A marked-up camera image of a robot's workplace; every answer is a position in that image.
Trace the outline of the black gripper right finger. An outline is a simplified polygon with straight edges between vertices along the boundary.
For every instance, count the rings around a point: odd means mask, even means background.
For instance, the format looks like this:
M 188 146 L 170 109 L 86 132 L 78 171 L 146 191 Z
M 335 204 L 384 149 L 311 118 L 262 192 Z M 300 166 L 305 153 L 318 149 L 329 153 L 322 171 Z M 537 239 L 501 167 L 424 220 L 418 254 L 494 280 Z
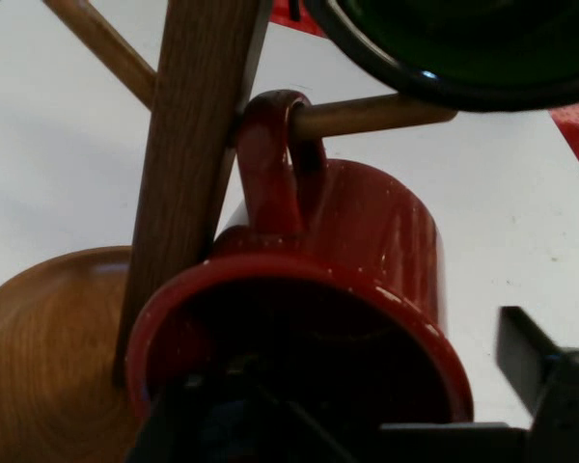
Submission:
M 553 342 L 519 307 L 500 309 L 496 361 L 533 422 L 525 462 L 579 462 L 579 348 Z

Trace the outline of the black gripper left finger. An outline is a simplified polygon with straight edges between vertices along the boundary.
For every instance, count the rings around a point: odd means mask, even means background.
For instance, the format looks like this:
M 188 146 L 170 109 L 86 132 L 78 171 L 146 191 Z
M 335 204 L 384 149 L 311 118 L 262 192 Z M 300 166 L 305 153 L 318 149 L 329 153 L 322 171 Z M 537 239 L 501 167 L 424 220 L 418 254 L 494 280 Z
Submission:
M 298 403 L 248 373 L 164 386 L 127 462 L 358 462 Z

